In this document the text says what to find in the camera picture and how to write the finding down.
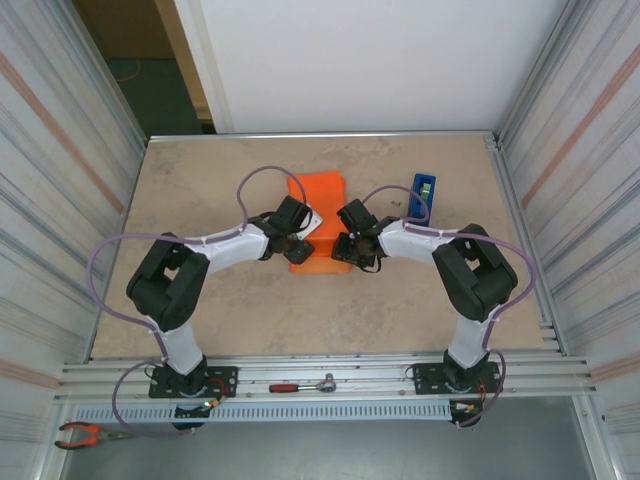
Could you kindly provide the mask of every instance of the beige tabletop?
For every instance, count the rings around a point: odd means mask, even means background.
[[[482,136],[225,139],[151,142],[126,230],[210,234],[240,223],[235,190],[262,165],[294,173],[339,170],[347,199],[362,198],[384,184],[411,186],[415,173],[437,177],[431,226],[482,225],[490,235],[513,240]],[[286,178],[263,172],[243,192],[249,214],[273,210],[287,193]],[[378,218],[404,216],[408,196],[385,191],[367,203]],[[107,303],[138,315],[125,295],[150,242],[122,244]],[[505,255],[527,283],[526,267]],[[541,347],[539,314],[532,296],[504,315],[491,345]],[[433,266],[389,258],[378,274],[294,275],[277,255],[246,262],[209,277],[193,322],[202,350],[211,355],[399,352],[443,350],[455,329],[450,305]],[[94,356],[154,355],[158,347],[144,328],[103,315]]]

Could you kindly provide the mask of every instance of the perforated metal strip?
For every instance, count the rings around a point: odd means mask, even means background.
[[[126,405],[119,410],[131,423],[193,422],[194,419],[175,418],[176,404]],[[111,405],[83,405],[77,421],[117,423]],[[448,400],[407,401],[323,401],[323,402],[255,402],[223,403],[209,418],[195,421],[231,422],[309,422],[327,420],[451,420]]]

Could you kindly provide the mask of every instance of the orange-handled pliers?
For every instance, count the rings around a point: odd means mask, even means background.
[[[89,434],[87,438],[79,442],[68,443],[57,441],[54,445],[63,450],[78,450],[80,448],[93,447],[100,442],[107,440],[122,440],[125,438],[131,438],[133,435],[127,432],[118,432],[116,430],[107,430],[100,425],[92,425],[84,422],[72,422],[62,425],[58,430],[84,430]]]

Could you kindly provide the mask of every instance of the white wall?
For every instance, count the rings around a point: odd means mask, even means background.
[[[219,132],[493,129],[565,0],[176,0]]]

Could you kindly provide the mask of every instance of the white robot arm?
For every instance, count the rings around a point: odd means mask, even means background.
[[[385,257],[405,257],[438,268],[449,300],[458,312],[456,333],[444,353],[444,374],[451,389],[465,391],[477,383],[488,359],[487,330],[494,313],[509,300],[518,279],[498,248],[488,242],[456,238],[455,233],[487,236],[480,226],[435,230],[386,217],[380,221],[360,200],[338,212],[349,233],[334,246],[335,260],[365,270]]]
[[[196,242],[189,244],[153,244],[131,278],[127,295],[156,325],[167,352],[164,361],[173,372],[171,383],[183,396],[197,394],[206,367],[191,322],[206,278],[236,263],[267,260],[274,253],[302,263],[314,250],[304,239],[321,223],[309,206],[287,196],[278,210],[252,217],[244,227],[190,238]],[[167,270],[177,273],[170,278]]]

